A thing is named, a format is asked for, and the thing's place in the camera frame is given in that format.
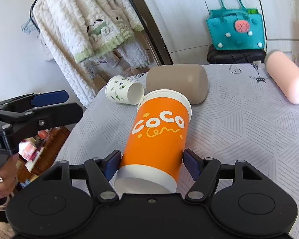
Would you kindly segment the left hand with ring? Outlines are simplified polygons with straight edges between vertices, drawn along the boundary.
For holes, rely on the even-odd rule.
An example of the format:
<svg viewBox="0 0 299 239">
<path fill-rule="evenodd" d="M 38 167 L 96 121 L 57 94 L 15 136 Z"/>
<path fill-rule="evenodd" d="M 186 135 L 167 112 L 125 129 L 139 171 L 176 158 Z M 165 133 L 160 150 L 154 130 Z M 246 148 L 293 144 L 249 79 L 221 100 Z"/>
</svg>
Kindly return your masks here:
<svg viewBox="0 0 299 239">
<path fill-rule="evenodd" d="M 19 154 L 8 158 L 0 168 L 0 199 L 8 197 L 17 184 L 17 162 Z"/>
</svg>

